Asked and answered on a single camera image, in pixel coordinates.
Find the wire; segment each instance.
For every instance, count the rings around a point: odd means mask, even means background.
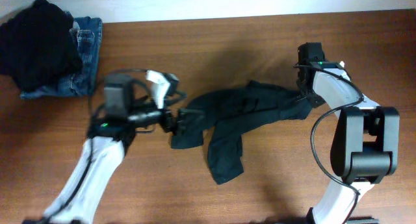
[[[179,95],[179,97],[176,97],[174,99],[165,100],[164,103],[166,106],[174,105],[182,100],[185,100],[187,98],[187,93],[176,90],[175,94]]]
[[[346,223],[347,221],[348,221],[348,219],[350,219],[350,216],[351,216],[351,214],[352,214],[352,212],[354,211],[354,209],[356,208],[356,206],[357,206],[357,204],[358,204],[358,198],[359,198],[359,196],[361,195],[360,194],[360,192],[357,190],[357,188],[355,188],[355,187],[353,187],[353,186],[351,186],[351,185],[349,185],[349,184],[347,184],[347,183],[345,183],[345,182],[343,182],[343,181],[341,181],[341,180],[339,180],[339,179],[337,179],[337,178],[335,178],[333,175],[331,175],[331,173],[329,173],[328,172],[328,170],[326,170],[325,169],[325,167],[322,165],[322,163],[320,162],[320,160],[319,160],[319,157],[318,157],[318,154],[317,154],[317,151],[316,151],[316,149],[315,149],[315,131],[317,130],[317,127],[318,127],[318,125],[319,125],[319,123],[324,119],[324,118],[326,118],[326,117],[328,117],[329,115],[331,115],[332,113],[335,113],[336,111],[338,111],[338,110],[341,110],[341,109],[343,109],[343,108],[346,108],[346,107],[350,107],[350,106],[354,106],[354,105],[358,105],[358,104],[360,104],[363,100],[364,100],[364,95],[363,95],[363,93],[361,92],[361,90],[355,85],[355,84],[353,84],[351,81],[349,81],[349,80],[347,80],[347,79],[345,79],[344,77],[342,77],[342,76],[340,76],[340,75],[336,75],[336,74],[334,74],[334,73],[332,73],[332,72],[329,72],[329,71],[326,71],[326,70],[324,70],[324,69],[319,69],[319,68],[316,68],[316,67],[313,67],[313,66],[308,66],[308,65],[297,65],[297,64],[295,64],[295,66],[293,66],[294,68],[306,68],[306,69],[311,69],[311,70],[313,70],[313,71],[318,71],[318,72],[323,72],[323,73],[326,73],[326,74],[328,74],[328,75],[331,75],[331,76],[333,76],[333,77],[335,77],[335,78],[338,78],[339,80],[341,80],[341,81],[343,81],[343,82],[345,82],[345,83],[347,83],[348,85],[350,85],[353,89],[355,89],[355,91],[358,93],[358,95],[359,95],[359,98],[358,98],[358,100],[357,101],[354,101],[354,102],[352,102],[352,103],[349,103],[349,104],[346,104],[346,105],[342,105],[342,106],[338,106],[337,108],[333,108],[333,109],[331,109],[331,110],[329,110],[329,111],[327,111],[325,114],[323,114],[323,115],[321,115],[321,117],[319,117],[318,118],[318,120],[316,120],[316,122],[315,122],[315,124],[313,125],[313,127],[312,127],[312,130],[311,130],[311,149],[312,149],[312,154],[313,154],[313,157],[315,158],[315,161],[317,162],[317,164],[318,164],[318,166],[319,166],[319,168],[322,170],[322,172],[324,172],[324,174],[326,175],[326,176],[328,176],[332,181],[334,181],[334,182],[336,182],[337,184],[340,184],[340,185],[342,185],[342,186],[346,186],[347,188],[350,188],[353,192],[354,192],[354,204],[352,205],[352,208],[351,208],[351,210],[350,210],[350,212],[348,213],[348,215],[347,215],[347,217],[345,218],[345,220],[343,221],[343,223]]]
[[[151,97],[150,94],[150,90],[149,88],[146,86],[145,83],[143,83],[142,81],[138,80],[138,79],[133,79],[133,83],[139,85],[140,87],[142,87],[144,89],[144,91],[146,91],[148,97]]]

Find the brown wooden surface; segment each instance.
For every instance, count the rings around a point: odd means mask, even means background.
[[[401,116],[398,169],[365,195],[354,216],[414,223],[415,16],[403,10],[105,24],[98,76],[119,68],[175,73],[189,99],[250,79],[296,88],[296,48],[322,42],[326,56],[344,60],[368,97],[395,106]],[[19,223],[41,215],[73,171],[88,126],[86,99],[22,101],[12,81],[0,78],[0,223]],[[212,131],[203,147],[184,151],[170,149],[170,135],[161,129],[139,135],[110,180],[95,223],[247,223],[304,216],[329,182],[309,146],[311,127],[326,110],[244,134],[245,172],[221,186],[205,159]],[[332,116],[317,131],[327,168],[335,125]]]

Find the folded black clothing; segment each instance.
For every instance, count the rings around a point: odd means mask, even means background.
[[[0,26],[0,74],[10,75],[18,88],[30,92],[81,70],[72,27],[70,14],[36,0]]]
[[[245,132],[285,119],[305,119],[311,111],[301,93],[272,84],[250,81],[245,88],[219,90],[192,100],[187,109],[185,128],[172,136],[172,149],[188,149],[203,144],[203,131],[215,126],[208,148],[208,165],[217,184],[223,184],[244,172],[242,138]]]

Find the denim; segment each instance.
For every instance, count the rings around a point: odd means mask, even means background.
[[[82,70],[61,77],[55,83],[42,86],[33,92],[21,92],[20,98],[35,99],[45,95],[54,97],[92,95],[96,83],[102,32],[103,22],[100,18],[75,18],[70,34],[83,61]]]

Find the pile of clothes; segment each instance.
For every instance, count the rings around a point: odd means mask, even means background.
[[[22,99],[90,95],[102,30],[99,18],[74,19],[36,0],[0,26],[0,74],[13,78]]]

